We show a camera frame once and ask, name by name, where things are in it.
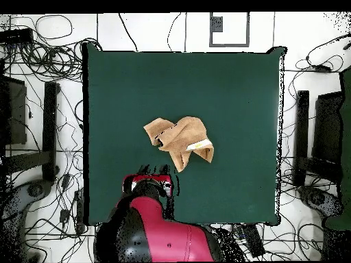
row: black device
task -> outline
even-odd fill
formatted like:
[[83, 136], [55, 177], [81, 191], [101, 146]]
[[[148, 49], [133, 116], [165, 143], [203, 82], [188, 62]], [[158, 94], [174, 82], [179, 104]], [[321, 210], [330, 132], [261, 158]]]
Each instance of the black device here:
[[341, 92], [318, 96], [315, 102], [315, 135], [312, 156], [336, 164], [340, 163], [341, 116], [343, 103]]
[[312, 157], [308, 158], [307, 92], [298, 91], [296, 103], [295, 158], [293, 159], [292, 184], [303, 186], [306, 171], [334, 183], [340, 183], [343, 177], [340, 164], [341, 117], [339, 115], [339, 108], [343, 101], [342, 94], [335, 92], [318, 96]]
[[[10, 98], [8, 94], [0, 95], [0, 108], [6, 108], [5, 114], [0, 114], [0, 260], [26, 262], [28, 259], [23, 241], [27, 211], [33, 202], [50, 193], [59, 171], [56, 166], [56, 106], [60, 85], [55, 82], [45, 83], [43, 149], [37, 153], [7, 157], [5, 136], [9, 130], [10, 100], [14, 98], [11, 95], [13, 91], [8, 90], [8, 84], [4, 76], [0, 76], [0, 91], [10, 92]], [[8, 175], [35, 166], [42, 166], [43, 179], [30, 181], [16, 188], [7, 183]]]
[[25, 82], [11, 77], [0, 77], [0, 114], [7, 119], [5, 122], [4, 138], [7, 145], [25, 144], [27, 88]]
[[75, 221], [75, 233], [77, 235], [82, 235], [85, 231], [85, 224], [83, 223], [84, 216], [84, 189], [77, 190], [74, 193], [74, 199], [77, 202], [77, 216]]
[[343, 212], [340, 200], [325, 190], [312, 186], [300, 186], [298, 192], [303, 204], [316, 210], [322, 219], [328, 216], [337, 216]]
[[[300, 198], [304, 205], [318, 212], [322, 220], [329, 216], [338, 216], [343, 212], [343, 205], [338, 198], [319, 188], [300, 186]], [[350, 260], [351, 231], [335, 231], [323, 228], [322, 260]]]
[[255, 224], [242, 225], [241, 229], [245, 236], [247, 242], [247, 248], [249, 249], [253, 258], [262, 256], [266, 253], [265, 248], [260, 237], [260, 234], [257, 230]]
[[33, 43], [33, 30], [25, 29], [11, 29], [0, 32], [0, 44], [16, 45]]
[[308, 149], [308, 108], [309, 91], [298, 91], [296, 98], [296, 122], [295, 139], [299, 142], [294, 143], [292, 181], [294, 185], [303, 186], [306, 178], [306, 171], [298, 167], [299, 158], [307, 158]]

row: green table surface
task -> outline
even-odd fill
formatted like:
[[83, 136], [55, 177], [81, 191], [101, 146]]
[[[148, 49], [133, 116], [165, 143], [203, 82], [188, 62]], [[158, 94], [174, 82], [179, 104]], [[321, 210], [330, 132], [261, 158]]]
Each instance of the green table surface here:
[[[142, 164], [171, 166], [179, 178], [175, 220], [257, 223], [276, 220], [279, 64], [270, 53], [98, 51], [88, 46], [89, 223], [104, 222], [121, 184]], [[155, 118], [202, 120], [212, 163], [192, 153], [177, 173], [169, 153], [143, 126]]]

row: tangled wires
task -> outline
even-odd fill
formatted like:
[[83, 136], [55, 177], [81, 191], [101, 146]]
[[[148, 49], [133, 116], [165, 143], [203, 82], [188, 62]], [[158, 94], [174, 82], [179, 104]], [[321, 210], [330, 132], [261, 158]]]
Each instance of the tangled wires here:
[[[59, 37], [47, 38], [38, 32], [38, 24], [40, 20], [48, 17], [62, 17], [69, 22], [70, 32]], [[26, 25], [4, 25], [5, 28], [14, 26], [15, 28], [30, 28], [36, 39], [30, 44], [21, 45], [2, 45], [4, 60], [9, 62], [5, 72], [9, 70], [10, 66], [15, 63], [23, 62], [31, 71], [31, 73], [24, 73], [19, 75], [35, 75], [39, 80], [46, 82], [46, 79], [58, 81], [60, 79], [70, 79], [75, 82], [82, 82], [82, 45], [84, 43], [91, 43], [102, 51], [101, 45], [94, 38], [85, 38], [83, 40], [72, 42], [67, 45], [50, 45], [48, 40], [55, 40], [64, 38], [72, 34], [73, 28], [71, 21], [63, 15], [44, 15], [40, 17], [35, 23], [30, 17], [12, 17], [12, 18], [29, 18], [34, 28]]]

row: black stand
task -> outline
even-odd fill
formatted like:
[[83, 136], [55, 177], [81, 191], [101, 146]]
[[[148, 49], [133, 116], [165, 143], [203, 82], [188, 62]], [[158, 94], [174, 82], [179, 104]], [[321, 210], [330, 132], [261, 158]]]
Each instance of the black stand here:
[[[25, 218], [30, 205], [45, 198], [51, 191], [56, 166], [56, 104], [59, 84], [45, 83], [43, 114], [43, 151], [5, 157], [5, 130], [0, 127], [0, 258], [6, 262], [27, 262], [25, 252]], [[42, 166], [43, 179], [30, 181], [12, 189], [7, 175]]]
[[316, 102], [315, 137], [311, 158], [308, 148], [308, 91], [298, 91], [296, 108], [295, 147], [292, 181], [294, 186], [304, 186], [306, 172], [339, 184], [342, 179], [340, 163], [339, 108], [340, 92], [320, 95]]
[[26, 171], [35, 166], [42, 166], [43, 179], [54, 182], [56, 176], [56, 106], [60, 85], [55, 82], [45, 83], [43, 112], [43, 151], [2, 157], [3, 174], [11, 175]]

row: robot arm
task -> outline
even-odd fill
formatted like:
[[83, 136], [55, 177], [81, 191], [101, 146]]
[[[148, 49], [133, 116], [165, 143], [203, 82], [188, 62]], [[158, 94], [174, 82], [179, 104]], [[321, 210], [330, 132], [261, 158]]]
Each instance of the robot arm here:
[[94, 243], [98, 262], [224, 261], [217, 240], [206, 229], [166, 221], [158, 200], [158, 181], [138, 181], [124, 195], [112, 218], [98, 230]]

